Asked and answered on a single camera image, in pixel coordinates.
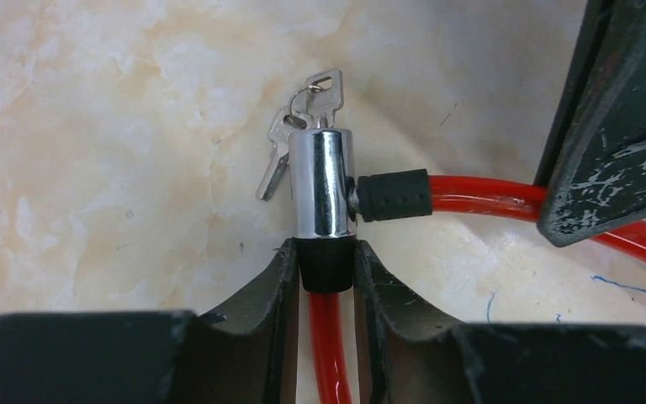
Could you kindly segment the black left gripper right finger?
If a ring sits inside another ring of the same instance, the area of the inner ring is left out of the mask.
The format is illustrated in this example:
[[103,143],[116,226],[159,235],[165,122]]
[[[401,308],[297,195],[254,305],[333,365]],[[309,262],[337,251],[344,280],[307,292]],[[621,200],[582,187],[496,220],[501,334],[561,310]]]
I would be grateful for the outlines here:
[[363,403],[646,403],[645,326],[462,322],[365,241],[353,293]]

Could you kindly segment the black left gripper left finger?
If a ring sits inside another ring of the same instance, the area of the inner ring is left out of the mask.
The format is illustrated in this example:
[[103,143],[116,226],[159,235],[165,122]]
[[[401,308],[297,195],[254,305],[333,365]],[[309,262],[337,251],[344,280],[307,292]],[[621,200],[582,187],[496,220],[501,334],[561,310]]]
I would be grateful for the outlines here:
[[291,240],[203,314],[4,314],[0,403],[293,403],[298,323]]

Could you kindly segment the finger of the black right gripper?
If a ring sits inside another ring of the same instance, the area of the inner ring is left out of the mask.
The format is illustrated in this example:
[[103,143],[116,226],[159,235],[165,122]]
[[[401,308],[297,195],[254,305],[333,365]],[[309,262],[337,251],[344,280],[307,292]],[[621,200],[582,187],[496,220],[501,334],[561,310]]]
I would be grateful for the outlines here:
[[557,247],[646,219],[646,1],[615,1],[544,188],[537,228]]
[[580,105],[589,75],[605,39],[614,5],[614,0],[590,0],[586,3],[559,105],[534,178],[533,183],[537,186],[547,187],[553,176],[553,170],[569,136],[575,111]]

